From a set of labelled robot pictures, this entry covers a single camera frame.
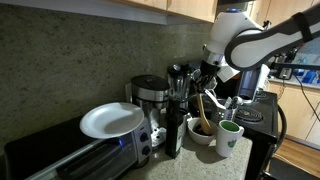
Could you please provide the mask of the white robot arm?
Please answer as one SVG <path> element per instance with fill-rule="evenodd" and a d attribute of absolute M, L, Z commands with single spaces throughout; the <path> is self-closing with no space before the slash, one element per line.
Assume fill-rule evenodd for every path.
<path fill-rule="evenodd" d="M 255 70 L 272 56 L 320 36 L 320 5 L 292 15 L 265 30 L 240 9 L 218 14 L 203 51 L 197 91 L 214 78 L 228 81 L 239 72 Z"/>

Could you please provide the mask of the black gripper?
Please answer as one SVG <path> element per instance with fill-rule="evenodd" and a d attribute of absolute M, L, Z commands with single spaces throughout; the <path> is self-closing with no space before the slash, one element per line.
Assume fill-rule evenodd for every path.
<path fill-rule="evenodd" d="M 200 74 L 194 78 L 197 91 L 203 92 L 210 81 L 217 76 L 219 70 L 220 67 L 216 63 L 209 64 L 202 61 L 200 65 Z"/>

